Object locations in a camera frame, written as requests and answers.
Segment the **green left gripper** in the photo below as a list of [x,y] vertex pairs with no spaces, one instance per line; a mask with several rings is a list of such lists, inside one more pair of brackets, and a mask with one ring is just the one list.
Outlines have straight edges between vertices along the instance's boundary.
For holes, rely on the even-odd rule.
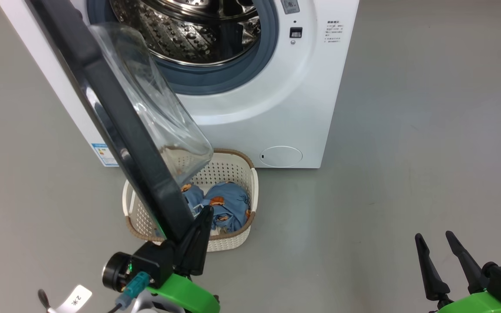
[[151,301],[172,313],[219,313],[215,295],[189,276],[203,274],[214,208],[204,206],[175,249],[175,273],[158,288],[148,286]]

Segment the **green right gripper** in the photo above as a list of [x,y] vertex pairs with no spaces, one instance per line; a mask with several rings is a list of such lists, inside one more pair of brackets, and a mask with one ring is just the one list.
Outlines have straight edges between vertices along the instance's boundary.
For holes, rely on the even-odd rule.
[[451,289],[441,280],[431,261],[430,250],[423,236],[417,233],[415,244],[426,299],[438,303],[451,303],[437,310],[437,313],[501,313],[501,301],[485,291],[488,278],[482,274],[481,267],[451,230],[447,230],[445,235],[453,255],[461,264],[468,282],[468,291],[472,295],[451,303],[448,297]]

